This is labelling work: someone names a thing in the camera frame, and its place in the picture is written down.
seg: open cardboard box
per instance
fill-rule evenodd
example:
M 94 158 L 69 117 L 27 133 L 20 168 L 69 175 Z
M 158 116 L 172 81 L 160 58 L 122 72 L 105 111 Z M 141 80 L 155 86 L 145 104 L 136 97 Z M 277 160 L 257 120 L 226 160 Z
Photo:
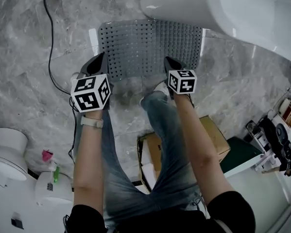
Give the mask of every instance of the open cardboard box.
M 220 162 L 230 151 L 223 134 L 209 116 L 200 119 L 202 125 L 209 134 L 220 159 Z M 155 133 L 150 133 L 137 139 L 137 151 L 140 167 L 140 181 L 142 185 L 137 187 L 142 192 L 149 194 L 161 171 L 161 140 Z

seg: blue jeans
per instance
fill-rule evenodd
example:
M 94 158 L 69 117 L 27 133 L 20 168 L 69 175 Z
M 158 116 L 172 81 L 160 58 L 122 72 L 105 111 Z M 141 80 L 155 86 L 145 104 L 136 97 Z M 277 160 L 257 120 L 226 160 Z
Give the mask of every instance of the blue jeans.
M 167 96 L 161 91 L 148 94 L 142 100 L 141 106 L 147 112 L 154 131 L 162 140 L 161 172 L 149 195 L 143 194 L 132 185 L 118 161 L 110 116 L 108 111 L 104 111 L 103 217 L 107 227 L 112 228 L 122 220 L 167 208 L 185 210 L 196 198 L 196 194 L 199 194 L 199 187 L 185 155 L 185 143 L 176 108 L 167 103 Z M 81 131 L 79 117 L 74 155 L 77 154 Z

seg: tile floor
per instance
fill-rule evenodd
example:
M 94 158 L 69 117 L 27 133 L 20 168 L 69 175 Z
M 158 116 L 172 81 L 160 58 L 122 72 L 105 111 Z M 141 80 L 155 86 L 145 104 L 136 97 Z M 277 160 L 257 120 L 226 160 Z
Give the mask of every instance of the tile floor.
M 89 60 L 89 29 L 108 21 L 145 18 L 139 0 L 47 0 L 54 21 L 51 68 L 68 88 L 72 73 Z M 36 172 L 46 169 L 42 150 L 54 152 L 61 171 L 72 177 L 68 150 L 74 120 L 68 96 L 50 82 L 47 60 L 51 28 L 42 0 L 0 0 L 0 127 L 29 138 L 25 159 Z M 199 116 L 210 115 L 226 138 L 271 110 L 291 85 L 291 63 L 262 48 L 206 30 L 193 96 Z M 136 140 L 151 130 L 139 99 L 163 80 L 135 77 L 115 84 L 110 114 L 117 153 L 134 180 Z

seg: black t-shirt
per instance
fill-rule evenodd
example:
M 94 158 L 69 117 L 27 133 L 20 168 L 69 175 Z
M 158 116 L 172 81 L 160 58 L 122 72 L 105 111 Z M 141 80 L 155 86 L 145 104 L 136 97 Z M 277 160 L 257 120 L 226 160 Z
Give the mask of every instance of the black t-shirt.
M 238 192 L 225 192 L 208 205 L 211 219 L 206 219 L 200 211 L 167 209 L 132 217 L 122 222 L 116 229 L 120 233 L 149 232 L 214 232 L 214 233 L 254 233 L 256 221 L 247 201 Z M 67 222 L 67 233 L 104 233 L 103 217 L 95 209 L 76 205 Z

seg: white watch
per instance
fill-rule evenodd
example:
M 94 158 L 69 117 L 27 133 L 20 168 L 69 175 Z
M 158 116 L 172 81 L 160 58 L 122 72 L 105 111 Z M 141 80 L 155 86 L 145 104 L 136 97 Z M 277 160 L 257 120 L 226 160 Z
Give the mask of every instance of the white watch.
M 103 120 L 96 120 L 82 116 L 81 125 L 88 125 L 100 129 L 103 127 Z

